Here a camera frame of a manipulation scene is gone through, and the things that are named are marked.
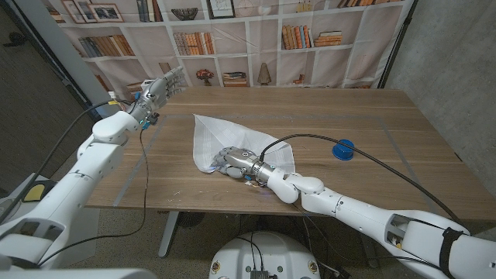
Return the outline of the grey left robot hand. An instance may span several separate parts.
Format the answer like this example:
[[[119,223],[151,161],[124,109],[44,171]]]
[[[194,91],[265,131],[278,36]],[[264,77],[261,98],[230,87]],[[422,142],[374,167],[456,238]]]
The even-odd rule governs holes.
[[[141,96],[130,106],[128,113],[140,122],[164,107],[172,96],[184,90],[183,67],[179,66],[149,83]]]

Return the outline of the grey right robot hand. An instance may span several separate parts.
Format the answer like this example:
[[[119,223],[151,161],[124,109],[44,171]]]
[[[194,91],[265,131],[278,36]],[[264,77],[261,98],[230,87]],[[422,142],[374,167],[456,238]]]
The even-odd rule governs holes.
[[[214,156],[212,167],[232,178],[249,176],[261,184],[266,184],[274,172],[274,169],[253,151],[234,146],[220,150]]]

